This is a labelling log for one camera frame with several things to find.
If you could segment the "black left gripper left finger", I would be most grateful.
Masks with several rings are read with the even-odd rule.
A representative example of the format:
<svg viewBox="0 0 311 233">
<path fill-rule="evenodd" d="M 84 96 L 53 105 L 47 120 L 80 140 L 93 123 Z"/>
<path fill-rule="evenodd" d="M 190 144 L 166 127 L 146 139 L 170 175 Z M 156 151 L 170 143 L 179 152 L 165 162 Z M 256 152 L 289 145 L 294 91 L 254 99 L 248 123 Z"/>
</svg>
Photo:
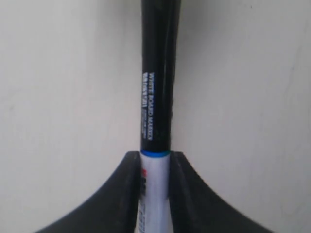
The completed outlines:
<svg viewBox="0 0 311 233">
<path fill-rule="evenodd" d="M 140 154 L 129 151 L 84 203 L 40 233 L 133 233 L 140 196 Z"/>
</svg>

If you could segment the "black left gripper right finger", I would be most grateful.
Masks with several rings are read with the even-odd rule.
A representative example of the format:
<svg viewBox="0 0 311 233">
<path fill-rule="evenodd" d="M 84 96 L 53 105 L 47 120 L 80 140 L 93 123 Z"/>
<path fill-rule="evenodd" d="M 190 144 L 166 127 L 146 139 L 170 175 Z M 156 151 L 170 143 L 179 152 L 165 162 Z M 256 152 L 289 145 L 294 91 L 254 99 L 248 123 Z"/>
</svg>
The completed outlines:
<svg viewBox="0 0 311 233">
<path fill-rule="evenodd" d="M 182 152 L 170 155 L 169 201 L 175 233 L 269 233 L 219 195 Z"/>
</svg>

